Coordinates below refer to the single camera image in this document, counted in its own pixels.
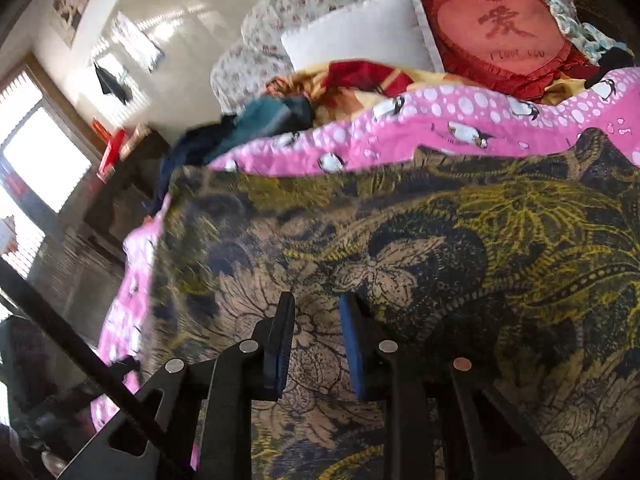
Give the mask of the brown yellow patterned garment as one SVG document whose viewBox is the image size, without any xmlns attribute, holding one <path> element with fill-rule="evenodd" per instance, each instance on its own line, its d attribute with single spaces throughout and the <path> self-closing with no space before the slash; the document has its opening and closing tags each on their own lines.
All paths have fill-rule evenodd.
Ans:
<svg viewBox="0 0 640 480">
<path fill-rule="evenodd" d="M 451 322 L 577 479 L 639 415 L 639 170 L 598 129 L 548 156 L 446 156 L 353 174 L 177 172 L 143 367 L 213 359 L 296 300 L 288 385 L 253 411 L 258 479 L 377 479 L 383 417 L 350 388 L 338 298 L 406 344 Z"/>
</svg>

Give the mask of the dark blue teal clothes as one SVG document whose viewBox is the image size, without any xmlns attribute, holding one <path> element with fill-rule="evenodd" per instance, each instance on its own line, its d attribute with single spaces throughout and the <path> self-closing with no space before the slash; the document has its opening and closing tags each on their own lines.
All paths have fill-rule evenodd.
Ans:
<svg viewBox="0 0 640 480">
<path fill-rule="evenodd" d="M 222 115 L 219 122 L 188 130 L 160 163 L 149 215 L 163 206 L 172 173 L 182 166 L 207 166 L 217 157 L 247 142 L 312 127 L 314 109 L 304 96 L 261 96 L 239 115 Z"/>
</svg>

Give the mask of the dark wooden cabinet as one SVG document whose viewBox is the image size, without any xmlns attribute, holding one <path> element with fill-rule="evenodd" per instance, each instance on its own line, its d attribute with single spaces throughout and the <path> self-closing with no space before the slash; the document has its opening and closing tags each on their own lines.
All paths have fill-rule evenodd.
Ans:
<svg viewBox="0 0 640 480">
<path fill-rule="evenodd" d="M 107 261 L 125 264 L 122 244 L 146 216 L 160 162 L 168 150 L 169 144 L 155 129 L 140 125 L 134 130 L 134 138 L 125 143 L 125 155 L 117 157 L 106 180 L 93 180 L 80 237 Z"/>
</svg>

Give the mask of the red box on cabinet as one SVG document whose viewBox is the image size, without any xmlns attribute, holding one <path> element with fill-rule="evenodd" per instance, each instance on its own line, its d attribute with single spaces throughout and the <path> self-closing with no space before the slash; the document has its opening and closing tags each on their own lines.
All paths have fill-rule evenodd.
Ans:
<svg viewBox="0 0 640 480">
<path fill-rule="evenodd" d="M 126 140 L 127 130 L 117 128 L 113 132 L 109 132 L 96 118 L 93 118 L 91 125 L 94 132 L 106 143 L 98 169 L 99 177 L 105 179 L 119 160 L 120 148 Z"/>
</svg>

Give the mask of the pink penguin blanket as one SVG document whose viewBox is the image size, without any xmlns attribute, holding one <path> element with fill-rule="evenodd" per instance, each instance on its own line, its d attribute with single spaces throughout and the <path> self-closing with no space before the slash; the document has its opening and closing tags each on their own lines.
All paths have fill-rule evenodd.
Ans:
<svg viewBox="0 0 640 480">
<path fill-rule="evenodd" d="M 178 171 L 188 168 L 268 178 L 353 174 L 406 164 L 420 150 L 446 156 L 548 156 L 569 150 L 589 129 L 604 132 L 639 170 L 638 70 L 613 70 L 592 88 L 552 105 L 520 101 L 474 86 L 444 84 L 408 90 L 355 118 L 255 140 L 205 167 L 180 167 L 172 180 Z M 160 211 L 126 239 L 125 277 L 98 345 L 99 356 L 106 362 L 137 354 L 145 374 L 152 374 L 143 367 L 152 266 L 170 200 L 171 186 Z M 469 359 L 454 336 L 452 323 L 443 322 L 434 330 L 442 327 L 450 329 L 454 344 Z M 472 363 L 478 370 L 488 370 L 495 382 L 487 362 Z"/>
</svg>

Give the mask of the red yellow blanket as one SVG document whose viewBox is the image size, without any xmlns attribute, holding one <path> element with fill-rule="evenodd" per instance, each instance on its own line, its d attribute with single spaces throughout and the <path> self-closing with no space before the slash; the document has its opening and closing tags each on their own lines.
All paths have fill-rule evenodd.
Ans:
<svg viewBox="0 0 640 480">
<path fill-rule="evenodd" d="M 472 86 L 471 79 L 426 70 L 399 68 L 365 60 L 336 61 L 277 76 L 266 83 L 265 92 L 277 98 L 302 96 L 314 113 L 314 124 L 352 119 L 386 99 L 408 90 L 452 84 Z"/>
</svg>

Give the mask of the red heart cushion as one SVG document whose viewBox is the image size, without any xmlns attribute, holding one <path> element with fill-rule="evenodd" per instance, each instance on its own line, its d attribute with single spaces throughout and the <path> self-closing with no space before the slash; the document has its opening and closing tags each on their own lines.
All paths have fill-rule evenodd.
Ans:
<svg viewBox="0 0 640 480">
<path fill-rule="evenodd" d="M 421 0 L 447 73 L 538 102 L 553 81 L 597 66 L 560 32 L 542 0 Z"/>
</svg>

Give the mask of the white square pillow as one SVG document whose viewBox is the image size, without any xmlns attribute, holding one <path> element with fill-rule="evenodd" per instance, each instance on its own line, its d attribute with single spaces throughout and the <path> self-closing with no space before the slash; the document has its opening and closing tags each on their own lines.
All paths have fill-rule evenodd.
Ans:
<svg viewBox="0 0 640 480">
<path fill-rule="evenodd" d="M 421 0 L 366 0 L 281 36 L 294 70 L 337 61 L 369 61 L 442 73 Z"/>
</svg>

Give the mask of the framed wall photo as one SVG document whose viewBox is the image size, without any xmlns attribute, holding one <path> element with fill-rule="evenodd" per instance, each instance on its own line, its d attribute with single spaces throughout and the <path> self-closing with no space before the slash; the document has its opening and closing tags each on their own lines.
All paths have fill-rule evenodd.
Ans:
<svg viewBox="0 0 640 480">
<path fill-rule="evenodd" d="M 72 47 L 89 1 L 51 0 L 49 24 L 66 47 Z"/>
</svg>

